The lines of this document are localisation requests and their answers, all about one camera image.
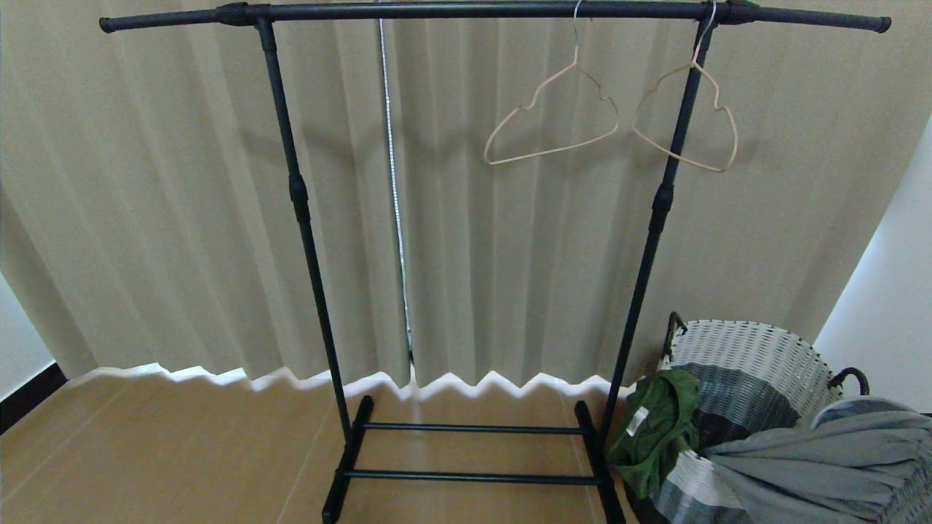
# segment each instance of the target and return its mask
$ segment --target clothes hanger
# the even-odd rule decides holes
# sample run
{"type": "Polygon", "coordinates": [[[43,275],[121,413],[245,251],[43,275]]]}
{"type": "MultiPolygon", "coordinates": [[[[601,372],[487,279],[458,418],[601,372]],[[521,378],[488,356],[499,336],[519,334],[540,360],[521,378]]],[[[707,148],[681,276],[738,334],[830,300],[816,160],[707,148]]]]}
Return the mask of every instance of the clothes hanger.
{"type": "Polygon", "coordinates": [[[637,136],[643,138],[648,144],[653,145],[657,149],[660,149],[661,151],[663,151],[670,157],[673,157],[674,159],[678,159],[679,161],[686,162],[687,164],[691,164],[693,166],[696,166],[697,168],[702,168],[702,169],[709,170],[712,172],[725,172],[728,170],[728,168],[732,167],[732,163],[734,162],[734,157],[738,154],[738,128],[734,124],[734,115],[732,115],[732,110],[729,109],[727,105],[724,105],[724,104],[719,105],[719,95],[721,92],[721,89],[719,88],[719,83],[716,82],[715,78],[713,78],[712,75],[710,75],[705,69],[703,69],[703,67],[699,65],[699,62],[698,62],[699,47],[702,46],[703,38],[706,37],[706,33],[708,33],[709,28],[712,27],[712,23],[714,23],[714,20],[715,20],[715,10],[716,10],[716,5],[718,4],[718,0],[711,0],[711,2],[712,2],[712,16],[709,17],[708,24],[706,24],[706,28],[703,29],[702,34],[700,34],[699,36],[699,40],[696,42],[696,47],[692,52],[692,61],[687,63],[686,65],[682,65],[674,69],[673,71],[670,71],[666,75],[661,76],[660,78],[657,79],[657,83],[654,84],[652,88],[650,88],[649,90],[647,90],[647,92],[644,93],[644,96],[641,98],[640,102],[637,104],[637,110],[635,111],[635,118],[634,118],[634,121],[631,122],[631,130],[637,133],[637,136]],[[644,134],[637,128],[637,118],[640,116],[641,107],[644,105],[644,102],[647,101],[648,97],[650,97],[653,93],[657,92],[657,90],[660,88],[660,84],[664,80],[666,80],[668,77],[675,75],[676,73],[679,73],[680,71],[684,69],[691,69],[691,68],[698,71],[715,88],[715,98],[712,101],[712,108],[715,109],[716,112],[724,111],[725,115],[728,116],[729,123],[732,124],[732,137],[734,138],[733,144],[732,144],[732,155],[728,157],[728,163],[726,163],[724,167],[717,168],[714,166],[706,165],[702,162],[697,162],[692,159],[687,159],[686,157],[683,157],[681,155],[677,155],[673,151],[670,151],[666,147],[663,147],[662,145],[659,145],[653,140],[651,140],[650,138],[648,138],[646,134],[644,134]]]}
{"type": "Polygon", "coordinates": [[[512,112],[509,113],[508,116],[505,117],[505,119],[502,120],[498,126],[496,126],[492,134],[488,136],[488,141],[486,141],[486,149],[485,151],[483,151],[483,154],[482,154],[482,158],[486,161],[486,164],[490,166],[496,166],[499,164],[504,164],[506,162],[514,162],[515,160],[533,159],[534,157],[549,155],[551,153],[556,153],[558,151],[567,151],[570,149],[575,149],[577,147],[582,147],[583,145],[589,145],[589,144],[592,144],[593,142],[598,142],[599,140],[602,140],[603,138],[606,138],[609,135],[616,132],[618,128],[621,126],[621,118],[618,116],[618,105],[615,104],[615,101],[612,100],[610,96],[605,96],[602,94],[602,84],[600,84],[594,76],[592,76],[590,73],[582,69],[579,65],[580,36],[579,36],[579,31],[576,29],[576,14],[579,12],[580,4],[582,2],[583,0],[579,0],[578,2],[576,2],[576,7],[573,9],[573,37],[575,38],[575,42],[576,42],[576,48],[573,50],[573,62],[571,62],[568,66],[564,67],[563,69],[557,71],[556,74],[554,74],[553,76],[541,82],[541,84],[534,90],[534,96],[531,97],[530,104],[519,105],[515,109],[512,109],[512,112]],[[499,131],[501,131],[501,128],[505,127],[505,124],[507,124],[508,121],[511,120],[518,113],[522,111],[527,111],[528,109],[533,108],[534,105],[537,104],[537,98],[538,96],[540,96],[541,91],[543,91],[544,88],[546,88],[554,80],[557,80],[562,75],[572,70],[578,71],[583,77],[587,78],[593,84],[596,84],[596,87],[598,88],[598,99],[601,102],[606,102],[609,105],[611,105],[611,110],[615,114],[615,126],[611,128],[611,131],[605,134],[602,134],[600,136],[597,136],[596,138],[586,140],[585,142],[579,142],[573,145],[564,145],[563,147],[556,147],[554,149],[547,149],[546,151],[538,151],[536,153],[528,153],[526,155],[518,155],[517,157],[510,157],[508,159],[500,159],[500,160],[490,159],[489,150],[492,148],[492,143],[495,142],[495,137],[499,134],[499,131]]]}

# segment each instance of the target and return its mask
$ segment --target white wall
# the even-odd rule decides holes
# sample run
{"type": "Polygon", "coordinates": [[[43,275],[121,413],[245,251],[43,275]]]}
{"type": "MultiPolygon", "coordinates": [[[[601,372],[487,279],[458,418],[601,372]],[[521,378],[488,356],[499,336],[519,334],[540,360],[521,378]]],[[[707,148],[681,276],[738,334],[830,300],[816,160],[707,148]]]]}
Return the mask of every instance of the white wall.
{"type": "Polygon", "coordinates": [[[864,371],[871,393],[927,413],[930,339],[932,125],[815,347],[836,371],[850,365],[864,371]]]}
{"type": "Polygon", "coordinates": [[[0,274],[0,399],[53,362],[45,342],[0,274]]]}

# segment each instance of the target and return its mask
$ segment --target rack top bar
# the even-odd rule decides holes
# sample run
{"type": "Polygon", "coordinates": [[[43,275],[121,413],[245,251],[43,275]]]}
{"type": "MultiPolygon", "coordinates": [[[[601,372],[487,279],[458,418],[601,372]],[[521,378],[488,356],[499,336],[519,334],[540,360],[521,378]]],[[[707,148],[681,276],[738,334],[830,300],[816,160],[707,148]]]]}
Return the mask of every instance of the rack top bar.
{"type": "MultiPolygon", "coordinates": [[[[259,18],[269,21],[374,20],[374,19],[487,19],[487,18],[571,18],[576,2],[552,0],[520,1],[439,1],[346,4],[292,4],[270,6],[246,3],[226,4],[215,9],[179,11],[120,18],[101,18],[106,33],[144,27],[165,27],[196,23],[254,25],[259,18]]],[[[708,2],[630,2],[602,0],[582,2],[584,18],[641,18],[701,20],[712,13],[708,2]]],[[[716,21],[735,25],[752,21],[800,23],[828,27],[864,29],[883,33],[890,28],[889,17],[867,17],[803,9],[760,7],[747,0],[720,2],[716,21]]]]}

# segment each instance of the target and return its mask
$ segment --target white label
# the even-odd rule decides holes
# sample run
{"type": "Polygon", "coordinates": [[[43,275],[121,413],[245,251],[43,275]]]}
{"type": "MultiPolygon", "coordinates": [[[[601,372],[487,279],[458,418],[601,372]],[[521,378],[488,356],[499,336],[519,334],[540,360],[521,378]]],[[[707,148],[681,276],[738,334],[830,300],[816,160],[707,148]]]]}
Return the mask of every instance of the white label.
{"type": "Polygon", "coordinates": [[[628,434],[634,436],[635,433],[637,433],[637,428],[640,427],[640,424],[647,419],[647,416],[650,414],[651,412],[646,407],[639,407],[637,411],[635,411],[635,417],[631,419],[631,423],[628,424],[628,434]]]}

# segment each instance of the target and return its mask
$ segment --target black metal garment rack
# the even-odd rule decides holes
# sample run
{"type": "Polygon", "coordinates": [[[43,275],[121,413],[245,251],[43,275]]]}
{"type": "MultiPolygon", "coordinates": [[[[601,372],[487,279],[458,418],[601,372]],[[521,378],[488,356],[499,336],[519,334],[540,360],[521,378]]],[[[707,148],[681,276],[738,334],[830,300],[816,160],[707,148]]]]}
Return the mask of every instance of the black metal garment rack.
{"type": "MultiPolygon", "coordinates": [[[[340,423],[346,445],[339,466],[334,473],[334,482],[330,488],[323,506],[322,517],[325,524],[331,524],[339,519],[343,501],[346,498],[350,480],[353,478],[395,478],[416,480],[456,480],[469,482],[507,482],[524,484],[564,484],[577,486],[596,486],[605,517],[609,523],[624,522],[622,508],[618,495],[603,456],[606,436],[609,432],[610,422],[621,387],[622,376],[631,344],[634,340],[637,318],[640,315],[644,294],[647,291],[648,279],[651,276],[651,266],[657,253],[657,245],[661,232],[664,230],[666,216],[673,204],[673,183],[677,175],[679,161],[669,157],[664,170],[664,178],[657,189],[653,199],[651,222],[648,229],[647,244],[637,272],[637,281],[634,294],[631,298],[631,307],[628,310],[627,321],[624,326],[621,346],[615,363],[614,373],[611,377],[608,401],[599,428],[593,424],[589,409],[583,401],[576,404],[576,418],[579,427],[528,427],[528,426],[491,426],[491,425],[456,425],[456,424],[413,424],[413,423],[386,423],[371,422],[374,402],[372,397],[366,396],[360,403],[356,418],[350,423],[350,414],[347,410],[346,397],[343,393],[343,382],[340,377],[339,363],[336,359],[334,335],[330,325],[330,316],[327,312],[326,297],[323,292],[321,268],[314,247],[313,233],[310,227],[310,211],[308,209],[308,189],[298,169],[297,154],[295,153],[295,139],[292,135],[291,122],[288,118],[288,104],[285,102],[284,86],[281,82],[281,68],[279,67],[278,53],[275,44],[275,34],[272,25],[276,21],[304,21],[304,20],[362,20],[362,19],[449,19],[449,18],[571,18],[574,1],[433,1],[433,2],[387,2],[371,4],[304,4],[288,6],[249,5],[246,3],[227,4],[215,9],[196,11],[159,13],[151,15],[131,16],[122,18],[100,20],[101,29],[107,33],[126,29],[140,29],[145,27],[164,27],[173,25],[188,25],[200,23],[222,23],[234,26],[253,26],[259,32],[259,40],[266,54],[268,78],[272,88],[272,98],[275,102],[275,112],[278,116],[281,130],[281,142],[284,147],[285,159],[288,164],[288,188],[292,203],[295,207],[295,216],[301,229],[301,240],[304,243],[305,257],[308,260],[308,271],[314,291],[314,300],[321,323],[323,344],[327,353],[327,362],[333,376],[336,406],[340,415],[340,423]],[[591,476],[552,476],[552,475],[492,475],[481,473],[442,473],[442,472],[413,472],[413,471],[377,471],[361,470],[355,468],[356,458],[359,456],[363,444],[363,437],[367,430],[402,430],[402,431],[452,431],[452,432],[478,432],[478,433],[506,433],[506,434],[570,434],[580,435],[585,444],[592,467],[591,476]]],[[[708,52],[712,32],[720,24],[736,25],[753,21],[771,21],[783,23],[798,23],[820,25],[829,27],[843,27],[863,29],[883,33],[890,27],[891,20],[887,17],[866,17],[827,13],[800,9],[781,9],[760,7],[747,0],[728,0],[721,2],[713,9],[708,2],[630,2],[630,1],[598,1],[583,2],[579,6],[579,16],[587,18],[641,18],[641,19],[682,19],[700,21],[696,42],[700,46],[698,63],[703,64],[708,52]]],[[[686,131],[689,128],[692,107],[695,103],[696,92],[699,88],[701,75],[691,69],[683,90],[682,102],[679,107],[677,127],[673,133],[670,151],[680,154],[686,141],[686,131]]]]}

